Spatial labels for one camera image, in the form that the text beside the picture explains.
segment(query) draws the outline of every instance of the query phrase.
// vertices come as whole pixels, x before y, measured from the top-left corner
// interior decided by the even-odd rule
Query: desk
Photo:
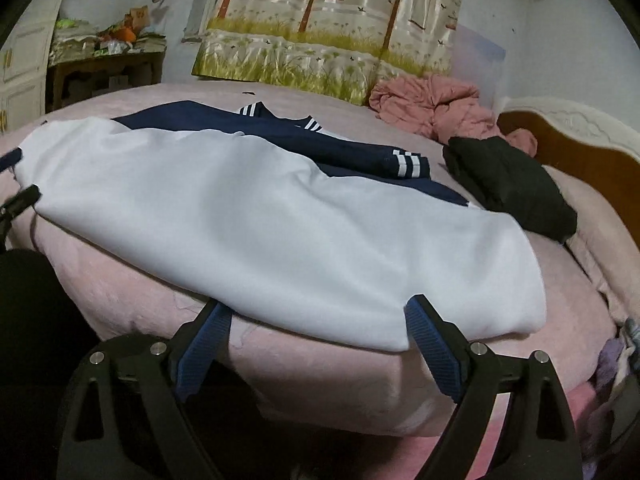
[[[136,54],[117,54],[116,56],[90,57],[77,61],[67,61],[49,68],[48,77],[53,81],[52,110],[62,108],[62,91],[65,79],[73,72],[94,73],[101,70],[122,72],[126,67],[151,65],[151,84],[162,78],[164,52],[139,52]]]

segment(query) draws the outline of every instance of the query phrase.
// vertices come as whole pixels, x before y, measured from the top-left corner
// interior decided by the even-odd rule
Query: wooden headboard
[[[498,118],[538,140],[536,159],[597,189],[640,247],[640,134],[594,108],[555,98],[510,100]]]

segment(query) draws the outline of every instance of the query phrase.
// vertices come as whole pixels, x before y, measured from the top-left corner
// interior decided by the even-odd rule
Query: metal bolt
[[[102,361],[104,361],[104,354],[102,352],[94,352],[89,357],[89,362],[92,365],[99,365]]]
[[[166,345],[159,341],[157,343],[153,343],[149,350],[153,355],[162,355],[166,352]]]
[[[475,343],[471,343],[471,351],[476,355],[484,355],[486,354],[487,347],[484,343],[476,341]]]
[[[542,350],[536,350],[535,352],[533,352],[533,357],[535,357],[536,361],[538,361],[539,363],[548,363],[549,361],[549,354],[543,352]]]

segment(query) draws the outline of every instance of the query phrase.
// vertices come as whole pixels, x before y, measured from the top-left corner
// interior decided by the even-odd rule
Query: white garment
[[[404,351],[403,307],[424,294],[469,339],[545,323],[538,262],[507,214],[330,178],[305,156],[217,130],[54,121],[21,148],[16,175],[39,186],[38,213],[261,322]]]

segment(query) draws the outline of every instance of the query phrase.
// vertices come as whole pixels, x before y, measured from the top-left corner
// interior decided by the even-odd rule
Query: curtain
[[[364,104],[375,83],[447,73],[462,0],[217,0],[193,75]]]

